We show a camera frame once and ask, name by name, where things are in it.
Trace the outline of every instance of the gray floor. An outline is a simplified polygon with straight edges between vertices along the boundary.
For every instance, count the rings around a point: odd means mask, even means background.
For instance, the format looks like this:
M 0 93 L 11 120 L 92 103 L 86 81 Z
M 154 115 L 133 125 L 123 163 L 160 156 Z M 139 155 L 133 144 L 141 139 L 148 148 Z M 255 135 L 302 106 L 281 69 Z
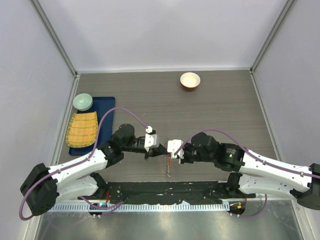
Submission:
M 246 215 L 257 213 L 262 200 L 248 201 Z M 254 218 L 226 211 L 112 213 L 101 219 L 87 212 L 48 212 L 37 240 L 302 240 L 291 201 L 269 200 Z
M 186 140 L 203 128 L 228 131 L 251 150 L 276 159 L 258 98 L 247 70 L 199 71 L 201 84 L 193 92 L 180 86 L 183 72 L 134 72 L 82 74 L 77 94 L 93 97 L 113 96 L 117 107 L 137 114 L 152 126 L 161 138 Z M 113 131 L 123 123 L 135 127 L 136 136 L 144 136 L 143 127 L 122 111 L 114 114 Z M 220 133 L 208 132 L 219 142 L 231 141 Z M 69 156 L 64 144 L 59 163 Z M 126 153 L 124 160 L 100 174 L 106 181 L 201 181 L 226 180 L 228 172 L 212 163 L 171 164 L 171 178 L 165 175 L 164 157 L 144 160 L 144 156 Z

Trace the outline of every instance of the bowl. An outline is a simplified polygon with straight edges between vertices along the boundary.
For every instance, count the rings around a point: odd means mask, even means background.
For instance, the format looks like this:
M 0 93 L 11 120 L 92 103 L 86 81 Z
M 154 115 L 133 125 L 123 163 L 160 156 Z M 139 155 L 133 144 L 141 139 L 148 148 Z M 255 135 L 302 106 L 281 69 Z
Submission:
M 86 111 L 93 104 L 92 96 L 88 93 L 81 93 L 73 99 L 73 106 L 79 111 Z
M 181 75 L 180 83 L 185 90 L 193 91 L 200 84 L 200 77 L 194 72 L 186 72 Z

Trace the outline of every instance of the yellow checkered napkin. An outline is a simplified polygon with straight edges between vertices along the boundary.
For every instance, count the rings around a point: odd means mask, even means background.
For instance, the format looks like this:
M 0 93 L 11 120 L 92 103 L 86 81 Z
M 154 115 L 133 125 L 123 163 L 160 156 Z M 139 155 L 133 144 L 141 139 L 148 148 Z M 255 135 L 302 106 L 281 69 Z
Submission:
M 98 130 L 97 112 L 74 113 L 66 131 L 65 142 L 72 148 L 84 148 L 95 143 Z

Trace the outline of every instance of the gray wooden tabletop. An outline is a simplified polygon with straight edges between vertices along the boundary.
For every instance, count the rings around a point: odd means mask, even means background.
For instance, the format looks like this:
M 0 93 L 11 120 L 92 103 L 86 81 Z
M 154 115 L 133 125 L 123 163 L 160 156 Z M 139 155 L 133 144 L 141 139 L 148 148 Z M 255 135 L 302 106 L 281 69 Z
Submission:
M 247 70 L 198 71 L 201 83 L 195 91 L 180 85 L 184 72 L 130 72 L 81 74 L 76 93 L 93 97 L 115 97 L 117 107 L 137 114 L 152 126 L 163 144 L 166 139 L 186 140 L 204 128 L 220 128 L 236 137 L 247 148 L 276 159 L 274 148 Z M 144 128 L 129 114 L 114 113 L 113 131 L 121 124 L 135 127 L 135 135 L 144 136 Z M 232 143 L 217 132 L 207 132 L 218 142 Z M 64 144 L 59 163 L 76 157 Z M 171 161 L 171 178 L 165 174 L 165 157 L 144 160 L 143 154 L 125 153 L 124 159 L 99 173 L 108 182 L 204 181 L 228 179 L 229 172 L 213 163 L 178 164 Z

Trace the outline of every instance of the green bowl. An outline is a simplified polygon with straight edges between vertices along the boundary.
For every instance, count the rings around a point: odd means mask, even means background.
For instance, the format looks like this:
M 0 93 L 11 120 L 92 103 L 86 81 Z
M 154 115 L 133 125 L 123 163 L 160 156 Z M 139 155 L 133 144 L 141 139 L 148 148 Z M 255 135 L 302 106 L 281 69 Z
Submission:
M 92 96 L 87 93 L 81 93 L 73 99 L 73 106 L 79 111 L 87 111 L 93 104 Z

